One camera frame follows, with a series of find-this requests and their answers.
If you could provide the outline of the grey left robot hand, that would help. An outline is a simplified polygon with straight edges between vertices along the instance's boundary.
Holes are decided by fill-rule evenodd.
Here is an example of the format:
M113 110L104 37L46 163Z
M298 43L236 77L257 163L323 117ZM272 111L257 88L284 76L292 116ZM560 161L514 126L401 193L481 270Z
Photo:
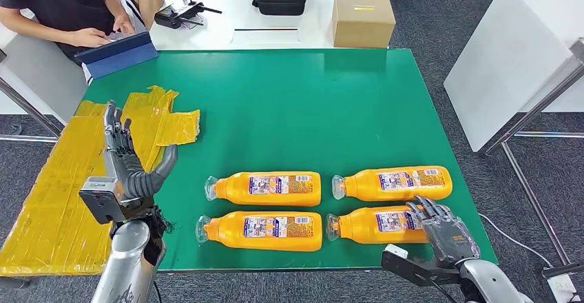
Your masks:
M123 199L148 198L158 193L178 160L178 146L169 145L154 170L146 172L134 149L130 126L132 120L121 121L122 110L108 101L103 117L107 175L115 178L123 189Z

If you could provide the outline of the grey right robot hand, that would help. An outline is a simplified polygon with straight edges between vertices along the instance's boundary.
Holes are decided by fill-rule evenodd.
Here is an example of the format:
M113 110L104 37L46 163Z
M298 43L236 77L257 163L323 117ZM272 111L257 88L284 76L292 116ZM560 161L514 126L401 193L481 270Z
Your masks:
M479 247L461 218L434 200L418 195L415 200L417 204L407 202L406 205L424 230L438 267L452 269L480 256Z

